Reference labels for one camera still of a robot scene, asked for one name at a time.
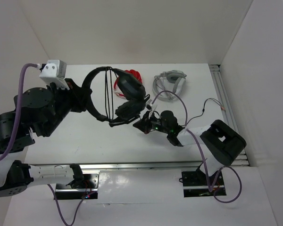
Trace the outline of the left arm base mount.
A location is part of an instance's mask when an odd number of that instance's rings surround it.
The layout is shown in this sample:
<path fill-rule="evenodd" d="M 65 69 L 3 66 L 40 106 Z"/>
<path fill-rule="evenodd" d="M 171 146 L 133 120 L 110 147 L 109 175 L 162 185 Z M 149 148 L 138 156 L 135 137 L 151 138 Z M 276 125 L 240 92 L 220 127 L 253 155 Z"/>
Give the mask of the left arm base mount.
<path fill-rule="evenodd" d="M 96 200 L 100 171 L 92 169 L 81 169 L 78 164 L 71 164 L 73 172 L 71 182 L 67 184 L 56 184 L 55 195 L 58 200 Z"/>

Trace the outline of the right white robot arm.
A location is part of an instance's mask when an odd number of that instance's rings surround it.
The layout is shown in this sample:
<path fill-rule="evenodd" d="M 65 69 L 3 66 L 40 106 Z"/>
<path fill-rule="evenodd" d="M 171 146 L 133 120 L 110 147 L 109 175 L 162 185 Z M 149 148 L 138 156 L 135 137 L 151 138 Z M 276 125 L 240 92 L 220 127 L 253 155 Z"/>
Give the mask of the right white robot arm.
<path fill-rule="evenodd" d="M 163 111 L 159 118 L 147 111 L 133 127 L 144 134 L 152 131 L 165 133 L 174 146 L 205 145 L 211 155 L 199 166 L 196 174 L 202 185 L 208 184 L 222 167 L 231 166 L 247 145 L 245 139 L 222 120 L 215 120 L 204 127 L 188 128 L 179 125 L 172 111 Z"/>

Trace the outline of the black headset with microphone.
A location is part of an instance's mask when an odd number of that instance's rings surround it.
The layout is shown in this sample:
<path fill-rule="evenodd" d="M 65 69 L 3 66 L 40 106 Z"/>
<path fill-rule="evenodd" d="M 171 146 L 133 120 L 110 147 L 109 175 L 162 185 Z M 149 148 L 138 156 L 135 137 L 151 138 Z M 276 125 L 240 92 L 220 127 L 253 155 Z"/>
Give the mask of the black headset with microphone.
<path fill-rule="evenodd" d="M 86 109 L 87 111 L 95 117 L 100 122 L 107 121 L 111 127 L 129 124 L 140 117 L 141 111 L 146 107 L 146 102 L 149 100 L 150 96 L 146 95 L 145 87 L 139 82 L 132 74 L 123 71 L 121 69 L 112 68 L 110 66 L 98 67 L 87 74 L 85 77 L 82 87 L 84 89 L 91 89 L 92 80 L 100 72 L 114 73 L 117 77 L 117 85 L 125 96 L 127 102 L 120 105 L 116 111 L 116 118 L 110 116 L 110 108 L 113 105 L 109 104 L 109 94 L 108 94 L 108 76 L 105 75 L 105 111 L 106 115 L 100 114 L 95 108 L 91 92 L 87 97 Z"/>

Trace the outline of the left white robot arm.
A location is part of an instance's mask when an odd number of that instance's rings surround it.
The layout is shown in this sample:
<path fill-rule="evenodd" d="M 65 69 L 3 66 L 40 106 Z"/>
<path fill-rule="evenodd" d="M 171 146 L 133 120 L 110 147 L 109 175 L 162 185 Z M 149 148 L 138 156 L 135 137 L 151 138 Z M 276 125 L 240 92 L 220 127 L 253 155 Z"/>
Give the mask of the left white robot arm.
<path fill-rule="evenodd" d="M 64 184 L 79 188 L 85 178 L 79 164 L 35 166 L 23 163 L 20 154 L 38 137 L 49 137 L 69 112 L 86 111 L 92 93 L 89 87 L 79 87 L 67 79 L 68 89 L 54 83 L 46 88 L 32 88 L 14 97 L 15 110 L 0 114 L 0 197 L 9 197 L 27 188 L 46 184 Z"/>

